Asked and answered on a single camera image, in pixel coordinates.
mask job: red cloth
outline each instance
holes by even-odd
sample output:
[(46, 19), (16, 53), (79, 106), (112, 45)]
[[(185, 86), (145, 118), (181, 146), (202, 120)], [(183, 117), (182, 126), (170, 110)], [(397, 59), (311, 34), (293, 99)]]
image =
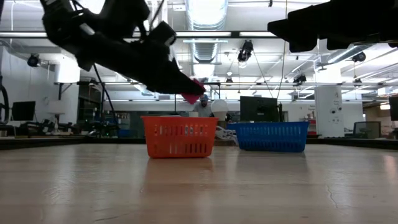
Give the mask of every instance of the red cloth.
[[(200, 86), (203, 88), (203, 90), (205, 90), (205, 87), (203, 86), (203, 84), (202, 84), (201, 82), (199, 82), (196, 78), (194, 78), (193, 81), (194, 81), (196, 84), (200, 85)], [(200, 98), (200, 95), (192, 95), (192, 94), (181, 94), (181, 95), (182, 95), (182, 97), (184, 97), (184, 99), (186, 99), (186, 101), (187, 101), (188, 103), (190, 103), (191, 105), (194, 104), (194, 103), (196, 103), (196, 101), (198, 101), (198, 99)]]

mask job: orange basket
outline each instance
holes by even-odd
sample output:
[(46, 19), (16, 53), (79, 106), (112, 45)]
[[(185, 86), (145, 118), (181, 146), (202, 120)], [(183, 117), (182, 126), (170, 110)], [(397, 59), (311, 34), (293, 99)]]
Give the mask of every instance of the orange basket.
[(218, 118), (142, 116), (151, 158), (208, 157)]

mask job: table surface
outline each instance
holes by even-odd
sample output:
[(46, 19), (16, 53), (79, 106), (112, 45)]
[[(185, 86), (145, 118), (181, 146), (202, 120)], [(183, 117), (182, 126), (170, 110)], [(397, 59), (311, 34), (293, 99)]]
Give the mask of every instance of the table surface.
[(1, 223), (398, 223), (398, 151), (215, 147), (149, 159), (145, 145), (0, 151)]

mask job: man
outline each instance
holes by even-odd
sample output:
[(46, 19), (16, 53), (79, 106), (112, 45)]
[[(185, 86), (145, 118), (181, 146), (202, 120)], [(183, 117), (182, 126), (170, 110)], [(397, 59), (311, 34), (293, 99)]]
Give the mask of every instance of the man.
[(199, 113), (199, 117), (208, 118), (211, 116), (211, 108), (208, 105), (209, 98), (206, 94), (200, 97), (200, 103), (197, 103), (193, 110)]

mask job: computer monitor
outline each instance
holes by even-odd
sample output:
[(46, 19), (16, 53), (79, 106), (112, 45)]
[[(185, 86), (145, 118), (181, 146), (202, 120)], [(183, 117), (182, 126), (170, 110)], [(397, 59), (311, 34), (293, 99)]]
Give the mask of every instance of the computer monitor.
[(398, 96), (389, 98), (391, 121), (398, 121)]
[(278, 122), (278, 99), (241, 96), (241, 121)]
[(13, 121), (33, 121), (36, 101), (14, 102), (12, 104)]

